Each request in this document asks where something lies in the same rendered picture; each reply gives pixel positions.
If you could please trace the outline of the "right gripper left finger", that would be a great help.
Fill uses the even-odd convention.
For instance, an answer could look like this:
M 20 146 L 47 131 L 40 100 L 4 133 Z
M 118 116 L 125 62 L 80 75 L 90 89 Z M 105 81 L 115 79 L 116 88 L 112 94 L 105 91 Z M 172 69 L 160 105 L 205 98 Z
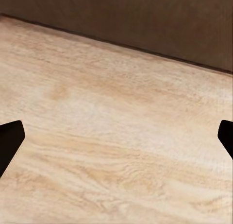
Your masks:
M 0 178 L 24 139 L 25 130 L 22 121 L 0 125 Z

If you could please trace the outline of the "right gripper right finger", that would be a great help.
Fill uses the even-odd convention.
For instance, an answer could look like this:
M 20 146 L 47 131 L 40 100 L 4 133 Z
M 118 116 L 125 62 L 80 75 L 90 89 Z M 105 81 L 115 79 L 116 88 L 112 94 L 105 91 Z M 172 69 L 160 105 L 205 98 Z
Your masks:
M 222 120 L 217 136 L 233 159 L 233 122 Z

